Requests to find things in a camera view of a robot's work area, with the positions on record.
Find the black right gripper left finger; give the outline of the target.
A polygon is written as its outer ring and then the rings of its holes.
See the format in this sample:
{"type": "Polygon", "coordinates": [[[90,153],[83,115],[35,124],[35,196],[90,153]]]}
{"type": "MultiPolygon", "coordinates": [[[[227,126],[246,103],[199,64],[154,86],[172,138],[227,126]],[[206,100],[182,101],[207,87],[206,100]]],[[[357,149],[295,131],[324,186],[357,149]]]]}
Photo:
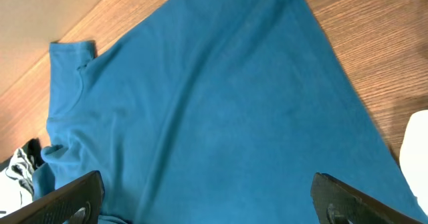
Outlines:
{"type": "Polygon", "coordinates": [[[31,204],[1,218],[2,224],[57,224],[98,222],[104,185],[92,171],[31,204]]]}

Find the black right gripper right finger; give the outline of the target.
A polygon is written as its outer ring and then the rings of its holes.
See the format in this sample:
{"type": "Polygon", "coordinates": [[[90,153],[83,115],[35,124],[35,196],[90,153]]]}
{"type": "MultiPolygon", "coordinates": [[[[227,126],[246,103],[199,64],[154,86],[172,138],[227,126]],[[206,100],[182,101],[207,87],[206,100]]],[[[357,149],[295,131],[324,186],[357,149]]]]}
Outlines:
{"type": "Polygon", "coordinates": [[[424,214],[411,216],[328,173],[313,174],[310,196],[320,223],[426,223],[424,214]]]}

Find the blue t-shirt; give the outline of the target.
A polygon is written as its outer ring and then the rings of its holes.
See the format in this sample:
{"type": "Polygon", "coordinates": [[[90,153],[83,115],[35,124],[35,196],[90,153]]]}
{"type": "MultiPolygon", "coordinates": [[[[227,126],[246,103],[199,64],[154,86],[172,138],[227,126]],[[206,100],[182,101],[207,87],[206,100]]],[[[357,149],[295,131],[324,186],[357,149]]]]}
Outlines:
{"type": "Polygon", "coordinates": [[[328,173],[427,221],[305,0],[169,0],[49,56],[35,198],[99,171],[101,223],[317,223],[328,173]]]}

